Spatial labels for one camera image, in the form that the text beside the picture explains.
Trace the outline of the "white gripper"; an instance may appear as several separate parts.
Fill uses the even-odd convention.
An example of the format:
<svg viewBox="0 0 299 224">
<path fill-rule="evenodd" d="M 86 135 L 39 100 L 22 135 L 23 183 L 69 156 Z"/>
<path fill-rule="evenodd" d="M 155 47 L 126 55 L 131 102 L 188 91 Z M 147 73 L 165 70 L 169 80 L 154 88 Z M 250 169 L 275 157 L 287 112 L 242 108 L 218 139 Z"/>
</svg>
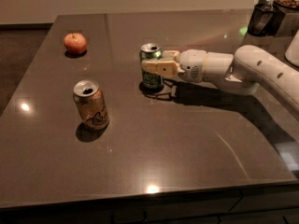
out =
<svg viewBox="0 0 299 224">
<path fill-rule="evenodd" d="M 162 77 L 178 75 L 182 80 L 200 83 L 204 76 L 207 52 L 204 50 L 188 49 L 180 55 L 177 50 L 164 50 L 163 57 L 173 61 L 144 60 L 141 67 L 144 71 Z"/>
</svg>

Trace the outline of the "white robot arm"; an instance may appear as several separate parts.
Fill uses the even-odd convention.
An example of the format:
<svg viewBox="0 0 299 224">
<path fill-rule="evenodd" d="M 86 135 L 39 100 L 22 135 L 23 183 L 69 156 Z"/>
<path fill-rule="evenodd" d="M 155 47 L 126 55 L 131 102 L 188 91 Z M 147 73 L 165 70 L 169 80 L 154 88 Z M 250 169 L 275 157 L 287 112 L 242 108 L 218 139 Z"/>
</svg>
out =
<svg viewBox="0 0 299 224">
<path fill-rule="evenodd" d="M 236 95 L 252 95 L 262 86 L 299 119 L 298 70 L 256 46 L 244 45 L 233 54 L 166 50 L 161 58 L 143 60 L 141 67 L 153 75 L 208 82 Z"/>
</svg>

